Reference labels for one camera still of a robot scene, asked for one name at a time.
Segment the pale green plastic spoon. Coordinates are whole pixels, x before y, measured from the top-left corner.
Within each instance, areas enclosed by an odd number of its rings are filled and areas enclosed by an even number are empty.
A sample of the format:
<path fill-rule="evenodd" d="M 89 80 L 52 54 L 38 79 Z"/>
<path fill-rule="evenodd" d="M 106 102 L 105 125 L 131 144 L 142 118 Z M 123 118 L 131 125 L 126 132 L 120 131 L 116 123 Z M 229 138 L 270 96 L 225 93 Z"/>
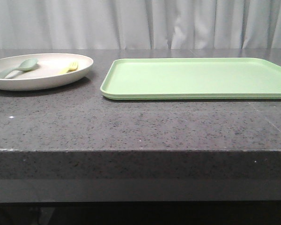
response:
<path fill-rule="evenodd" d="M 4 79 L 14 71 L 28 72 L 37 68 L 38 59 L 30 58 L 24 60 L 18 67 L 8 68 L 0 72 L 0 79 Z"/>

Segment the light green rectangular tray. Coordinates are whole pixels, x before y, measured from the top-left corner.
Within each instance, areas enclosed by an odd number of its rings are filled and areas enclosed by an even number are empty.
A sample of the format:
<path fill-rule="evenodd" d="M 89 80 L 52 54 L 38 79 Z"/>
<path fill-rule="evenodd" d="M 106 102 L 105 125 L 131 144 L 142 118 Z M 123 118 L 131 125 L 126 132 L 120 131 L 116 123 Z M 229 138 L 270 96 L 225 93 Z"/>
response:
<path fill-rule="evenodd" d="M 281 99 L 281 66 L 258 58 L 119 59 L 100 90 L 113 100 Z"/>

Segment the yellow plastic fork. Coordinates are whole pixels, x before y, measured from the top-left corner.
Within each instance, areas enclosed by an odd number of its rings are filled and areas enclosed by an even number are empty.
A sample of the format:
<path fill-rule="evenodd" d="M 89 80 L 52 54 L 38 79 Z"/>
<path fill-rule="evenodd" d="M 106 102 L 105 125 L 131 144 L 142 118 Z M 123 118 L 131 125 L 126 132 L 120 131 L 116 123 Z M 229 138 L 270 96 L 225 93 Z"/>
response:
<path fill-rule="evenodd" d="M 65 68 L 59 71 L 59 75 L 65 74 L 68 72 L 76 71 L 79 66 L 79 63 L 77 61 L 71 62 L 69 65 L 67 65 Z"/>

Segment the white round plate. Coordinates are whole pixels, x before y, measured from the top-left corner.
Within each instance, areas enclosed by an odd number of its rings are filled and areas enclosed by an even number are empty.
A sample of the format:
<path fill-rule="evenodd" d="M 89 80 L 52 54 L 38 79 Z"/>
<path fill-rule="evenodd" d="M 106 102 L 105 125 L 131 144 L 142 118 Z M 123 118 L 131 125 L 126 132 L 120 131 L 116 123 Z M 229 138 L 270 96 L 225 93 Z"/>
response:
<path fill-rule="evenodd" d="M 14 71 L 6 78 L 0 79 L 0 90 L 28 91 L 55 88 L 76 82 L 87 75 L 94 61 L 92 58 L 71 53 L 38 53 L 18 55 L 0 59 L 0 72 L 19 66 L 24 60 L 38 59 L 37 68 L 33 71 Z M 59 75 L 59 71 L 77 61 L 76 71 Z"/>

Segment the white pleated curtain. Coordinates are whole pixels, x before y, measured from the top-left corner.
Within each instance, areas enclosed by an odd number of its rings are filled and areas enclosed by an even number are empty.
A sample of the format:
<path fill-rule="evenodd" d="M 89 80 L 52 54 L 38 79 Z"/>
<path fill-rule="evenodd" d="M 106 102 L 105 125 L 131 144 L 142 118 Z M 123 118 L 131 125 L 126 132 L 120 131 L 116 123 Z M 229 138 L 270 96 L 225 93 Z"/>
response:
<path fill-rule="evenodd" d="M 0 49 L 281 48 L 281 0 L 0 0 Z"/>

